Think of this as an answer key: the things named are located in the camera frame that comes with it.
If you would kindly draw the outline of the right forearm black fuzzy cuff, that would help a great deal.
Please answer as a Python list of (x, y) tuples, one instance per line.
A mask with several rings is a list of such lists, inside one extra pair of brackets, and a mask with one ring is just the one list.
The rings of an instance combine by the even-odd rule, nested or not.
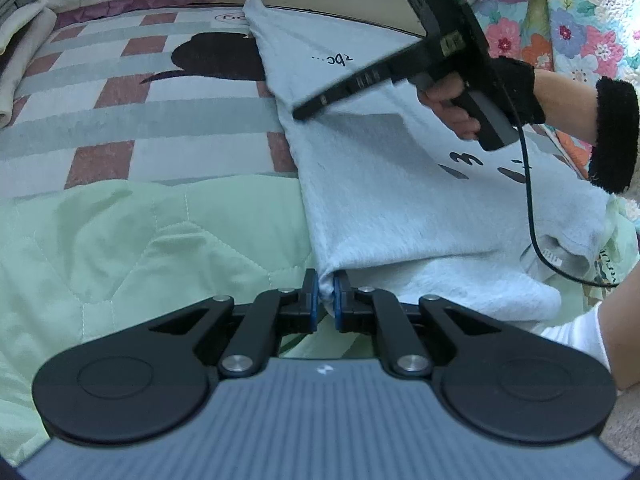
[(546, 124), (591, 146), (588, 178), (605, 192), (639, 199), (639, 98), (629, 82), (595, 86), (537, 70), (534, 96)]

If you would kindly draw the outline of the right hand with black glove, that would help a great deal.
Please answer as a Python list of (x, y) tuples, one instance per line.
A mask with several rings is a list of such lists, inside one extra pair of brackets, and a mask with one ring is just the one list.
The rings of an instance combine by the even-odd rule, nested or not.
[[(495, 88), (484, 90), (484, 95), (506, 114), (512, 126), (516, 126), (518, 121), (512, 114), (509, 101), (514, 105), (523, 125), (543, 124), (546, 114), (535, 96), (536, 73), (533, 66), (505, 56), (493, 58), (491, 66), (498, 76), (498, 82)], [(464, 90), (462, 77), (458, 73), (452, 73), (436, 82), (433, 87), (418, 90), (416, 95), (420, 103), (428, 107), (459, 139), (478, 140), (480, 120), (452, 102)]]

